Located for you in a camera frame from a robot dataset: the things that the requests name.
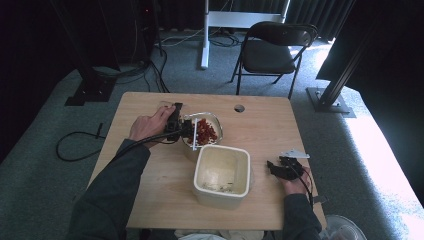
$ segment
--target stand base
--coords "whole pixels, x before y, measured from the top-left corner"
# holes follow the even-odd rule
[[[342,96],[339,96],[330,107],[321,106],[319,100],[324,90],[325,88],[306,88],[316,112],[341,113],[345,118],[356,118],[352,108],[346,106]]]
[[[85,102],[107,102],[115,86],[116,78],[101,78],[103,84],[96,92],[85,91],[85,81],[79,85],[73,97],[66,100],[65,106],[84,106]]]

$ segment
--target white desk leg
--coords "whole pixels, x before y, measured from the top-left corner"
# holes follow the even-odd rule
[[[202,52],[202,69],[208,68],[209,62],[209,0],[205,0],[205,26],[204,26],[203,52]]]

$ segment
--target black device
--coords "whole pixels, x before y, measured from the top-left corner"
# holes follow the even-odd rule
[[[303,167],[296,158],[280,156],[280,166],[275,166],[272,162],[267,161],[267,167],[271,174],[285,180],[294,180],[303,175]]]
[[[175,111],[169,116],[168,122],[165,126],[165,133],[176,132],[176,134],[168,136],[166,140],[168,141],[178,141],[181,137],[187,137],[193,132],[193,125],[191,120],[182,120],[180,116],[181,108],[183,107],[182,103],[176,102],[173,104],[175,106]]]

